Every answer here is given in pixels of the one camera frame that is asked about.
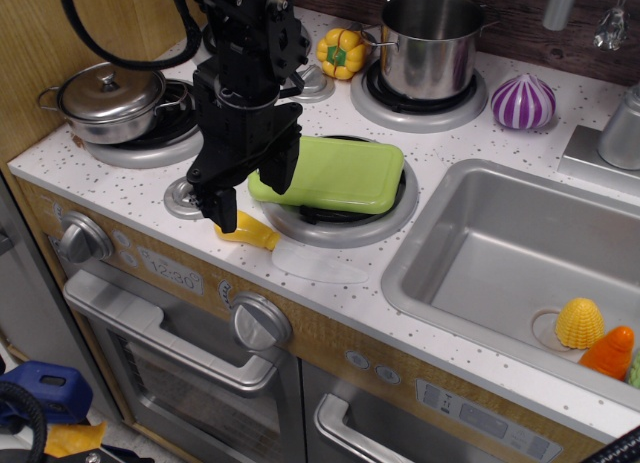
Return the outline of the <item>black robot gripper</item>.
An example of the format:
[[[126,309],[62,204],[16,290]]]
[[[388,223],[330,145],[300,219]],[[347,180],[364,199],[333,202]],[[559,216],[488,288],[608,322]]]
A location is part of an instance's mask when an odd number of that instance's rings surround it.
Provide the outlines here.
[[[235,186],[252,172],[276,194],[291,185],[299,157],[302,106],[278,102],[279,84],[248,72],[236,76],[233,89],[223,81],[223,71],[214,58],[199,64],[193,75],[197,126],[203,146],[187,172],[197,192],[202,215],[223,233],[237,228]]]

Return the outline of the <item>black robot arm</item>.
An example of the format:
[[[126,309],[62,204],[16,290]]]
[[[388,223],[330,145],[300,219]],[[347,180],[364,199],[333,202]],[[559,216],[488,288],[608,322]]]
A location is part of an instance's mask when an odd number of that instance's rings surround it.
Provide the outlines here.
[[[290,186],[299,157],[302,107],[284,103],[286,80],[307,60],[292,0],[201,0],[216,54],[193,75],[203,146],[187,173],[202,215],[237,227],[236,187],[259,171],[275,192]]]

